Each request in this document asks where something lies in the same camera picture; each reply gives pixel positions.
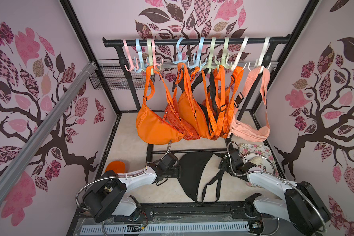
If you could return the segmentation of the orange bag with black straps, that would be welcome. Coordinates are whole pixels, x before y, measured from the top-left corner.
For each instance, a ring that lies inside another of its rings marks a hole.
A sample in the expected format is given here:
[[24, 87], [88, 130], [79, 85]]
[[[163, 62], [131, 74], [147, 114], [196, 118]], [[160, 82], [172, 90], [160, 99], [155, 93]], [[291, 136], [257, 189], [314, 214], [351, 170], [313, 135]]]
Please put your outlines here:
[[151, 81], [152, 75], [161, 75], [159, 71], [149, 66], [146, 69], [146, 82], [143, 96], [143, 104], [138, 112], [136, 128], [138, 136], [146, 143], [152, 145], [165, 145], [169, 142], [179, 142], [185, 137], [167, 121], [147, 106], [147, 101], [152, 99], [155, 93], [154, 83]]

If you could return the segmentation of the pink fanny pack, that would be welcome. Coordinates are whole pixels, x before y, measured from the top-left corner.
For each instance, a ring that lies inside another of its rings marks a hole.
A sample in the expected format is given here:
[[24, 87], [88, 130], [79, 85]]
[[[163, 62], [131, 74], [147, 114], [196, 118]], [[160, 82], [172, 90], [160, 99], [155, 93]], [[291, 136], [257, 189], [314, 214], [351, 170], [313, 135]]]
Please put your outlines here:
[[[246, 82], [245, 82], [245, 85], [244, 85], [244, 88], [243, 88], [243, 91], [240, 92], [235, 99], [236, 108], [234, 110], [234, 113], [237, 113], [238, 106], [240, 105], [242, 100], [247, 97], [247, 95], [250, 92], [251, 87], [253, 86], [253, 84], [255, 83], [255, 81], [259, 75], [262, 75], [260, 94], [262, 96], [262, 100], [265, 105], [265, 109], [267, 109], [266, 94], [267, 94], [267, 89], [268, 89], [268, 83], [270, 81], [270, 72], [264, 66], [259, 66], [249, 72]], [[269, 134], [270, 134], [270, 125], [268, 122], [267, 111], [265, 112], [265, 118], [266, 118], [266, 125], [260, 129], [254, 129], [250, 125], [238, 121], [235, 117], [235, 114], [234, 114], [233, 119], [230, 124], [230, 127], [229, 127], [228, 138], [233, 134], [234, 136], [240, 137], [240, 138], [242, 138], [246, 141], [250, 141], [250, 142], [263, 142], [263, 141], [265, 141], [269, 137]]]

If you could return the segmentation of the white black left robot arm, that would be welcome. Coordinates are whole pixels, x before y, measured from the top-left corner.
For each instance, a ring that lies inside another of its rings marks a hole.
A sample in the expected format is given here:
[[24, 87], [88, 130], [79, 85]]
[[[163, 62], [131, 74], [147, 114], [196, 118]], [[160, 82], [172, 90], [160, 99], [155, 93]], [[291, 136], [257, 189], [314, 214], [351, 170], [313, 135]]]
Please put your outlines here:
[[90, 213], [95, 223], [102, 223], [114, 215], [137, 221], [142, 214], [142, 206], [131, 195], [131, 191], [176, 178], [179, 171], [178, 158], [172, 152], [147, 163], [139, 171], [117, 174], [110, 170], [100, 179], [82, 188], [87, 191], [82, 197], [83, 204], [80, 207]]

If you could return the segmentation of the orange bag bottom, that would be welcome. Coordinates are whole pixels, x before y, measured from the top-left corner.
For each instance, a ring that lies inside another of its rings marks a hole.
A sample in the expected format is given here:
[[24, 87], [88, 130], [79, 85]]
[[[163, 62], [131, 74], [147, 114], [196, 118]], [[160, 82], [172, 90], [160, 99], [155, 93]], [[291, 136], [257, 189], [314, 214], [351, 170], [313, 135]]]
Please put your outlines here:
[[215, 120], [212, 109], [206, 96], [205, 106], [197, 103], [192, 92], [192, 83], [197, 73], [205, 76], [205, 73], [196, 67], [190, 74], [185, 63], [178, 63], [179, 80], [183, 82], [183, 92], [179, 98], [178, 106], [180, 117], [188, 122], [198, 133], [199, 137], [217, 140], [220, 137], [222, 122]]

